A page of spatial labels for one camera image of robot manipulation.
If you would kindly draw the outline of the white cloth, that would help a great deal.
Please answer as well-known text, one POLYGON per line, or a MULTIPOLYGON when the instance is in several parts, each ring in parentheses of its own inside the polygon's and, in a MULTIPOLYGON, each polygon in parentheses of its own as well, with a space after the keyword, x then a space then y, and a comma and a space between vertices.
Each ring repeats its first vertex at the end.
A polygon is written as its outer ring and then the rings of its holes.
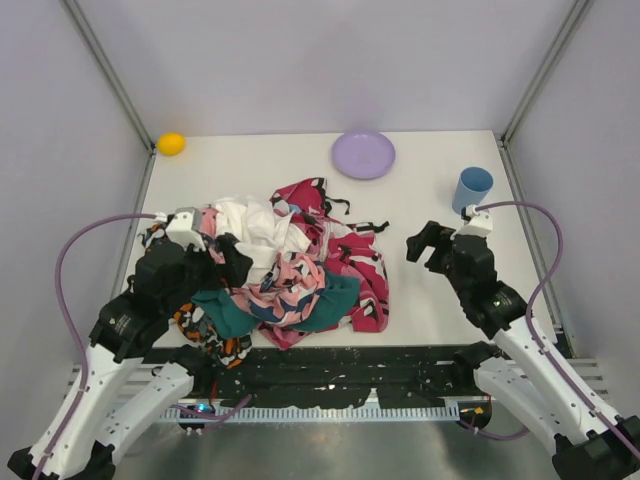
POLYGON ((293 213, 277 214, 268 201, 251 196, 227 197, 214 204, 215 239, 231 233, 238 250, 253 260, 243 287, 260 284, 280 254, 306 253, 311 240, 292 223, 293 213))

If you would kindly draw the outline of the teal green cloth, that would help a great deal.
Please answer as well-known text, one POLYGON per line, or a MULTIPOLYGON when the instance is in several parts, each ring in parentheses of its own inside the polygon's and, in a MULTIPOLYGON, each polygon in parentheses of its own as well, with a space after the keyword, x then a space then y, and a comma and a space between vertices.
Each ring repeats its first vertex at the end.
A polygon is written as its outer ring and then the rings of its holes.
POLYGON ((288 334, 306 335, 337 328, 343 317, 355 306, 360 283, 352 277, 325 274, 323 283, 306 288, 303 283, 291 287, 230 290, 230 297, 239 310, 253 318, 254 327, 242 328, 241 334, 250 334, 264 328, 275 336, 274 344, 294 343, 288 334))

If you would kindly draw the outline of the pink patterned cloth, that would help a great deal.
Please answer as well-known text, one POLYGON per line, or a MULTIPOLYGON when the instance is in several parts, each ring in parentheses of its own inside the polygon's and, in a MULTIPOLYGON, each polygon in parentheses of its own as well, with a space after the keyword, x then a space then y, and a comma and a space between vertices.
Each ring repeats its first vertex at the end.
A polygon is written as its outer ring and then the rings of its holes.
POLYGON ((231 252, 252 261, 240 284, 227 292, 242 311, 279 327, 305 321, 327 286, 311 240, 293 223, 293 213, 279 213, 266 201, 225 198, 214 206, 216 257, 229 263, 231 252))

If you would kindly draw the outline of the magenta camouflage cloth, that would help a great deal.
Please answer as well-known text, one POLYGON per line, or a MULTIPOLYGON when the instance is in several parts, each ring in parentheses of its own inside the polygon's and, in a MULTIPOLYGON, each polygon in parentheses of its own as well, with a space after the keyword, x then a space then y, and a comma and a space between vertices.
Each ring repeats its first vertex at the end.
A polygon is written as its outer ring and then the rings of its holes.
MULTIPOLYGON (((293 213, 292 223, 298 226, 311 240, 310 252, 316 255, 328 272, 352 277, 359 281, 360 292, 355 306, 343 317, 349 321, 357 333, 381 333, 388 325, 390 288, 381 249, 376 243, 376 235, 389 224, 376 225, 372 222, 343 223, 331 217, 336 204, 345 206, 350 213, 351 203, 346 199, 331 198, 327 195, 327 180, 313 177, 276 190, 270 202, 279 214, 290 213, 289 205, 297 205, 301 212, 293 213)), ((273 345, 286 350, 300 342, 306 335, 286 336, 294 343, 274 344, 274 335, 264 328, 260 333, 273 345)))

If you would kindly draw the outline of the orange grey camouflage cloth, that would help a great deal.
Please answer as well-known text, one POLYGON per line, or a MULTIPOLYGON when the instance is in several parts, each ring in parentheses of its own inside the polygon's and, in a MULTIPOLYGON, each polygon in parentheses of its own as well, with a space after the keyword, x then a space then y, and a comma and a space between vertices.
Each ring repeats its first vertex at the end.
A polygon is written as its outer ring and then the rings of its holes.
MULTIPOLYGON (((224 262, 224 259, 215 246, 215 220, 203 220, 199 231, 218 268, 218 262, 224 262)), ((187 303, 173 308, 169 320, 189 341, 231 369, 242 363, 251 349, 250 335, 240 331, 244 327, 252 329, 254 322, 233 304, 232 287, 222 281, 221 289, 198 292, 187 303)))

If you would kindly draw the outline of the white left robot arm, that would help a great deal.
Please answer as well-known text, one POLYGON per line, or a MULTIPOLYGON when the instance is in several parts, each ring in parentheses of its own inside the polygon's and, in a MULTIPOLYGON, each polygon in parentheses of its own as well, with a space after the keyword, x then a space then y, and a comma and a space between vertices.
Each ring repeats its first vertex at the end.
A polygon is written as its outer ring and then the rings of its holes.
POLYGON ((145 253, 128 289, 100 310, 80 374, 56 417, 34 445, 11 455, 9 469, 21 479, 110 479, 162 413, 189 394, 211 393, 212 358, 183 345, 132 399, 114 406, 172 314, 198 291, 221 284, 211 255, 193 234, 172 234, 145 253))

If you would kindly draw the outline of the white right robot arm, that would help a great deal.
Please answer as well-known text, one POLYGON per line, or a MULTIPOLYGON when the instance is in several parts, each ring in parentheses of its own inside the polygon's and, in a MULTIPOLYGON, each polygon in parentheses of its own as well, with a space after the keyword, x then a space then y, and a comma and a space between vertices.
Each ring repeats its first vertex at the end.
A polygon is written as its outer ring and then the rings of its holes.
POLYGON ((487 337, 459 351, 459 371, 501 403, 545 447, 561 479, 626 479, 639 470, 639 419, 622 417, 576 372, 525 300, 499 280, 483 236, 430 221, 406 241, 406 258, 433 251, 465 317, 487 337))

